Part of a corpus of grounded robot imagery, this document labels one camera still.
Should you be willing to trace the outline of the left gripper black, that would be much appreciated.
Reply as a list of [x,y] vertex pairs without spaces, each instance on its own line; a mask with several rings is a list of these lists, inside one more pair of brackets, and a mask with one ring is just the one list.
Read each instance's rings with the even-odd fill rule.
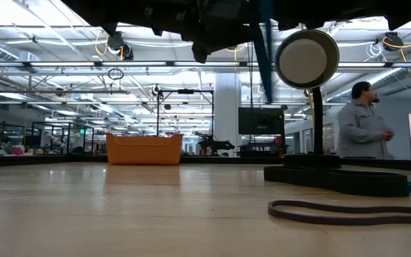
[[192,0],[181,38],[192,41],[196,62],[204,64],[210,44],[241,44],[253,39],[251,24],[259,22],[258,0]]

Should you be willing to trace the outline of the orange plastic bin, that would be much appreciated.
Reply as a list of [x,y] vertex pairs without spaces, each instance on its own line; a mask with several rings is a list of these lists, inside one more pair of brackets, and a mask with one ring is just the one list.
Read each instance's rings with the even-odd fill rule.
[[108,162],[112,165],[177,165],[182,134],[171,137],[106,134]]

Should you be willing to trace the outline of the dark purple rubber band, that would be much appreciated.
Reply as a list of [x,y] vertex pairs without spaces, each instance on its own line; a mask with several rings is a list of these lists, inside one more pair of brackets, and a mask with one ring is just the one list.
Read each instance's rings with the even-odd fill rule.
[[[317,211],[329,211],[335,213],[404,213],[404,216],[377,216],[377,217],[337,217],[337,216],[311,216],[281,211],[278,207],[300,207]],[[306,201],[277,200],[268,203],[268,214],[279,219],[331,226],[376,226],[385,224],[411,224],[411,207],[405,206],[371,206],[351,207],[333,206]]]

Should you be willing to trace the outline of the white pillar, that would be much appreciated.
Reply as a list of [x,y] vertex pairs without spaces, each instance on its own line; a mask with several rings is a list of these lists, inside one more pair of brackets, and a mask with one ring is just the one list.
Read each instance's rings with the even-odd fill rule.
[[241,101],[241,82],[237,73],[216,73],[214,93],[214,135],[218,141],[229,141],[233,150],[222,151],[236,157],[240,135],[238,134],[238,108]]

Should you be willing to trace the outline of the black monitor on stand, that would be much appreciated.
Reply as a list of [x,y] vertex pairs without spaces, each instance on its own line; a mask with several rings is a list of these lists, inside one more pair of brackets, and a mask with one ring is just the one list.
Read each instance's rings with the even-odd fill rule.
[[238,133],[248,136],[240,147],[241,158],[282,158],[287,151],[282,109],[240,107]]

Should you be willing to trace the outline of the round lamp on black stand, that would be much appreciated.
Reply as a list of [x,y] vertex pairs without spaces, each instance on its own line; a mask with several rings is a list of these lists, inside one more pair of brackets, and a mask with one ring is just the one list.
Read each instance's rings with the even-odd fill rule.
[[323,153],[323,98],[320,87],[335,74],[340,61],[332,36],[316,30],[291,34],[279,46],[275,67],[280,79],[290,87],[312,92],[314,146],[312,153],[283,157],[286,166],[339,168],[340,157]]

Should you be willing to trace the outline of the person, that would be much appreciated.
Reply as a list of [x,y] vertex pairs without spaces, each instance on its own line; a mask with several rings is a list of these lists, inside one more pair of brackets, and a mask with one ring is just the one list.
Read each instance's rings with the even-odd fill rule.
[[351,90],[350,103],[338,113],[338,155],[342,158],[391,159],[387,142],[394,137],[375,108],[379,101],[371,83],[360,81]]

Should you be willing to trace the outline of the black workcell frame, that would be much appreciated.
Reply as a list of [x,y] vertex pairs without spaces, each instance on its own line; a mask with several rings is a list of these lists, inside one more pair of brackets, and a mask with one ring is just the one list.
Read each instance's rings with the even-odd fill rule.
[[24,145],[42,154],[93,152],[95,128],[73,122],[33,122],[24,136]]

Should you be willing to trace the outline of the black aluminium table frame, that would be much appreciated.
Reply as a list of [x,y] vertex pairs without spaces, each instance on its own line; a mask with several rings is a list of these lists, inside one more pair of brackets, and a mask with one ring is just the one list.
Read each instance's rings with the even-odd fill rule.
[[[107,163],[106,156],[73,156],[73,155],[38,155],[38,156],[0,156],[0,166],[18,166],[31,164],[52,164],[64,162]],[[181,156],[180,163],[202,164],[282,164],[282,158],[231,158]],[[342,165],[368,166],[375,168],[392,168],[411,170],[411,160],[341,158]]]

